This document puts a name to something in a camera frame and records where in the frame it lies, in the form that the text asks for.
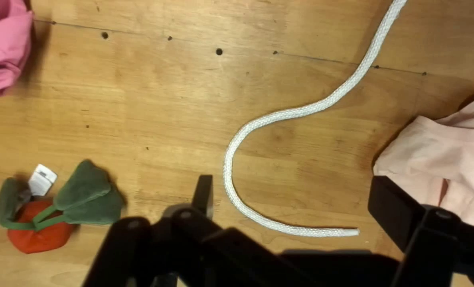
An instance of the wooden floor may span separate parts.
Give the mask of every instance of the wooden floor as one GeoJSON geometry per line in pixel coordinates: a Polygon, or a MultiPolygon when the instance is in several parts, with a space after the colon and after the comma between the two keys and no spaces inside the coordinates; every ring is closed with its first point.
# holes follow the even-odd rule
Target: wooden floor
{"type": "MultiPolygon", "coordinates": [[[[297,225],[361,230],[351,239],[284,236],[226,200],[225,147],[246,121],[338,86],[388,0],[30,3],[32,58],[0,99],[0,184],[43,163],[59,174],[57,190],[91,158],[124,193],[124,214],[155,222],[190,200],[199,174],[214,174],[215,222],[271,251],[400,259],[365,208],[373,158],[415,115],[444,117],[474,98],[474,0],[410,0],[377,67],[346,99],[262,129],[238,153],[234,180],[252,208],[297,225]]],[[[59,251],[22,255],[0,228],[0,286],[80,286],[105,231],[83,227],[59,251]]]]}

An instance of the felt piece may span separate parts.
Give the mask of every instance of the felt piece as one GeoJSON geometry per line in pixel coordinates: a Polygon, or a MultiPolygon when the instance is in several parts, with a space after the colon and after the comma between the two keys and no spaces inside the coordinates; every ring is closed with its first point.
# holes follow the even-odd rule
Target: felt piece
{"type": "Polygon", "coordinates": [[[13,86],[30,51],[32,13],[22,0],[0,0],[0,96],[13,86]]]}
{"type": "Polygon", "coordinates": [[[436,121],[418,117],[373,169],[418,203],[452,211],[474,225],[474,102],[436,121]]]}
{"type": "Polygon", "coordinates": [[[11,230],[33,230],[32,223],[14,222],[19,208],[30,200],[14,179],[6,179],[0,188],[0,225],[11,230]]]}
{"type": "MultiPolygon", "coordinates": [[[[22,208],[22,212],[17,217],[17,222],[29,223],[32,219],[51,206],[49,200],[32,201],[22,208]]],[[[70,235],[73,233],[73,227],[67,223],[56,223],[40,231],[32,230],[8,230],[8,239],[11,244],[24,252],[24,254],[35,254],[35,252],[46,252],[53,249],[62,247],[70,235]]]]}
{"type": "Polygon", "coordinates": [[[108,174],[84,160],[61,188],[53,206],[38,214],[33,223],[37,230],[57,222],[110,225],[120,219],[121,209],[123,198],[108,174]],[[62,216],[45,220],[54,211],[62,211],[62,216]]]}

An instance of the pink cloth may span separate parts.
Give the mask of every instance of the pink cloth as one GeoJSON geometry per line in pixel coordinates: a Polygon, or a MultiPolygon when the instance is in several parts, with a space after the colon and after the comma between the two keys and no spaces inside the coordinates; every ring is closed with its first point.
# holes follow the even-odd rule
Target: pink cloth
{"type": "Polygon", "coordinates": [[[22,0],[0,0],[0,96],[13,86],[30,51],[32,13],[22,0]]]}
{"type": "Polygon", "coordinates": [[[474,102],[437,121],[418,117],[380,155],[373,171],[418,203],[474,225],[474,102]]]}

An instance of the pink fabric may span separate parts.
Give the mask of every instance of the pink fabric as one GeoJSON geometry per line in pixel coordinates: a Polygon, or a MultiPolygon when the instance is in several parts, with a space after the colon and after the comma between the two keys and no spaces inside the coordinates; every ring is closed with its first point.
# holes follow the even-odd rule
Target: pink fabric
{"type": "Polygon", "coordinates": [[[30,51],[32,13],[22,0],[0,0],[0,96],[17,80],[30,51]]]}
{"type": "Polygon", "coordinates": [[[418,117],[380,155],[373,171],[418,203],[474,225],[474,102],[437,121],[418,117]]]}

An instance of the rope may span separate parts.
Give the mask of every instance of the rope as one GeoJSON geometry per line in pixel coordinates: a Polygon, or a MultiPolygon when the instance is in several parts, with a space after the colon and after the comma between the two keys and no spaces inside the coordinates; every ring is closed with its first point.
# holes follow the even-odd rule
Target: rope
{"type": "Polygon", "coordinates": [[[407,0],[392,0],[389,10],[383,16],[383,19],[377,29],[375,37],[372,39],[372,43],[370,43],[364,59],[361,61],[357,69],[353,72],[353,75],[343,85],[340,85],[332,94],[329,94],[325,99],[321,99],[317,102],[313,102],[313,104],[308,104],[303,107],[286,109],[286,110],[263,115],[263,117],[255,118],[250,123],[244,125],[236,133],[236,136],[233,137],[233,141],[230,142],[230,145],[226,149],[225,160],[223,160],[223,185],[225,185],[225,192],[226,192],[230,201],[234,204],[234,208],[241,214],[244,214],[246,217],[249,217],[250,220],[254,220],[255,223],[258,223],[265,228],[287,233],[287,235],[295,235],[295,236],[341,238],[341,236],[357,236],[359,235],[359,230],[356,230],[356,228],[309,228],[309,227],[287,225],[282,222],[271,220],[271,219],[258,214],[257,211],[250,209],[236,193],[236,188],[233,184],[233,158],[234,158],[234,153],[236,153],[238,147],[241,145],[241,142],[250,133],[254,133],[263,126],[278,123],[278,121],[287,121],[287,120],[303,118],[303,117],[319,113],[319,112],[335,105],[338,101],[341,101],[364,78],[364,75],[367,74],[367,70],[377,59],[388,32],[391,31],[396,18],[399,16],[399,13],[405,3],[407,3],[407,0]]]}

